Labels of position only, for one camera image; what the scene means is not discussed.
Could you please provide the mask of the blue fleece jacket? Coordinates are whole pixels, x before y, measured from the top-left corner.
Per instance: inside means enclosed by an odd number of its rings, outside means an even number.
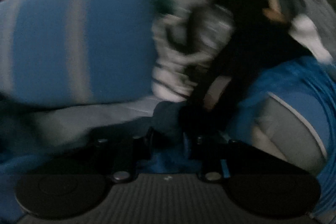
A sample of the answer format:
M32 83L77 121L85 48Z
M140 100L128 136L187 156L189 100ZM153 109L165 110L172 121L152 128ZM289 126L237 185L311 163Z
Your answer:
M122 124L90 129L85 135L59 146L44 144L34 123L33 114L23 106L1 103L1 223L20 219L22 209L15 199L17 182L27 172L41 166L53 155L85 144L91 132L125 132L133 135L151 133L150 159L140 173L191 172L198 165L187 158L185 149L186 121L180 112L182 103L160 102L151 117L142 117Z

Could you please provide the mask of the grey quilted bedspread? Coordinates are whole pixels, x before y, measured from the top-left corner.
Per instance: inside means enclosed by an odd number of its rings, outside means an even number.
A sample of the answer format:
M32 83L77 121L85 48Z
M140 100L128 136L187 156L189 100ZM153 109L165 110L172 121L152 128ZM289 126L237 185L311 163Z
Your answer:
M36 113L34 121L42 140L49 145L59 146L76 141L95 127L151 117L159 102L162 100L147 96L124 103L74 106L48 113Z

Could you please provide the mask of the blue grey trimmed garment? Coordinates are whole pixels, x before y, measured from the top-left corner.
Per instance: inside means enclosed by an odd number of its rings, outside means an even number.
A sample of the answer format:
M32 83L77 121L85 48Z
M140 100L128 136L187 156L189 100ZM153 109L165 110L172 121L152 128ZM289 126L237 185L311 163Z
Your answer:
M331 66L302 57L265 70L239 104L230 136L274 147L316 176L315 217L335 210L335 80Z

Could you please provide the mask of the black garment pile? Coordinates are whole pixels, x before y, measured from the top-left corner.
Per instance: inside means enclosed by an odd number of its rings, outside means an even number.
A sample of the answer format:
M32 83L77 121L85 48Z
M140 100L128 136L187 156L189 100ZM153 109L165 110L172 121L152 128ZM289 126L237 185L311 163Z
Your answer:
M228 43L210 62L210 67L187 99L189 106L204 106L210 86L219 77L228 77L216 105L237 105L259 74L282 63L311 56L310 51L289 34L290 23L266 16L266 0L212 0L212 8L228 10L233 32Z

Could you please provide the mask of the right blue striped pillow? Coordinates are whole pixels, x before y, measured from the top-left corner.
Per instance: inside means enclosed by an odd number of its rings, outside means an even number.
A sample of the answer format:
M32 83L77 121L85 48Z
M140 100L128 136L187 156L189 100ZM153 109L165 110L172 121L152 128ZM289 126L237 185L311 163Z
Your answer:
M40 107L151 93L154 0L1 2L1 93Z

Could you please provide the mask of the grey white patterned cloth pile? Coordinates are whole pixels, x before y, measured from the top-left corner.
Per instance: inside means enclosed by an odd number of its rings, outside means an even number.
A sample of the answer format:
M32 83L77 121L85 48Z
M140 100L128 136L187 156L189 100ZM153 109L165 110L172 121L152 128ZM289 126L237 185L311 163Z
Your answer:
M153 94L165 101L186 100L233 29L232 13L219 6L198 6L184 17L167 14L156 19Z

